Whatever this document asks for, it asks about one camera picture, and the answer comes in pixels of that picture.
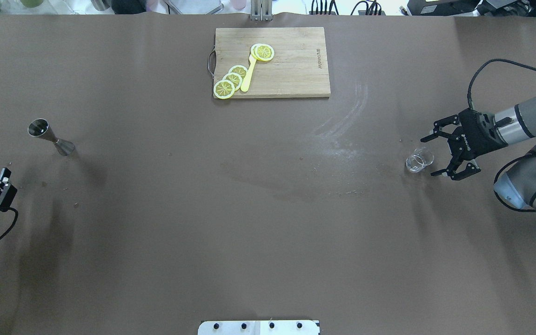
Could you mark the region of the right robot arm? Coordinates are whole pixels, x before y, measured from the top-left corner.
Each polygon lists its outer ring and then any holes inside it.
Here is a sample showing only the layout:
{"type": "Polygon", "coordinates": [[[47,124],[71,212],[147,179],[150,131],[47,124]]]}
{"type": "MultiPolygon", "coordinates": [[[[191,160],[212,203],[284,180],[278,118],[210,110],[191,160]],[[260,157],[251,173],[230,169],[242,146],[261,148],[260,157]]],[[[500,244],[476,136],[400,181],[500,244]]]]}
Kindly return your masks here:
{"type": "MultiPolygon", "coordinates": [[[[499,113],[481,113],[467,108],[434,122],[421,139],[447,139],[449,165],[432,172],[451,180],[464,180],[480,172],[476,158],[536,138],[536,97],[499,113]]],[[[527,153],[508,162],[494,178],[494,193],[506,207],[536,213],[536,144],[527,153]]]]}

